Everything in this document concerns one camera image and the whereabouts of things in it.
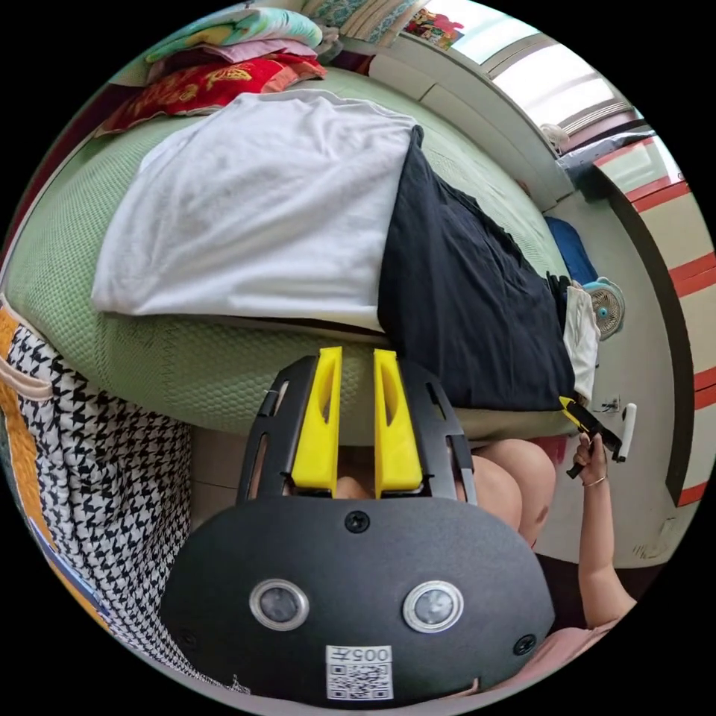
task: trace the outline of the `white towel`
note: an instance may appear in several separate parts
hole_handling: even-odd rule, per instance
[[[414,125],[319,89],[240,95],[145,157],[107,229],[92,302],[380,330],[380,265]]]
[[[584,289],[569,286],[564,340],[574,369],[574,390],[587,402],[594,390],[599,339],[591,296]]]

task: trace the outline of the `hand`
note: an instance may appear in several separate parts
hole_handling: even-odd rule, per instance
[[[606,452],[602,443],[602,436],[597,433],[590,442],[584,433],[580,434],[580,446],[574,454],[574,461],[583,465],[580,477],[582,484],[587,486],[596,483],[606,476]]]

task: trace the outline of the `green bed sheet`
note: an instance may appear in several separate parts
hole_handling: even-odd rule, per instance
[[[567,273],[534,204],[452,125],[359,75],[331,69],[315,86],[414,116],[425,129],[424,152],[433,168],[476,197],[515,237],[537,271]],[[35,206],[10,257],[3,290],[12,308],[101,388],[200,427],[246,433],[276,373],[334,341],[193,318],[105,315],[90,301],[104,232],[139,162],[169,134],[195,121],[158,118],[126,134],[86,144]],[[341,441],[369,445],[372,347],[364,342],[342,344]],[[546,436],[568,427],[559,413],[462,410],[459,415],[473,439]]]

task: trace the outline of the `electric fan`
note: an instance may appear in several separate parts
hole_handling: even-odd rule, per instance
[[[605,341],[615,333],[619,333],[624,325],[624,313],[627,309],[624,303],[624,294],[619,286],[609,279],[599,277],[582,288],[591,296],[600,340]]]

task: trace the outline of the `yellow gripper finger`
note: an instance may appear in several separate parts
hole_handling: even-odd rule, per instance
[[[375,496],[412,492],[423,471],[401,370],[394,351],[373,354],[375,385]]]
[[[582,423],[580,422],[579,418],[575,418],[574,415],[572,415],[569,412],[569,406],[574,403],[575,401],[572,400],[572,398],[563,398],[560,396],[559,402],[562,404],[562,412],[580,429],[582,430]]]
[[[298,489],[328,490],[331,497],[338,482],[342,364],[342,348],[320,350],[291,473]]]

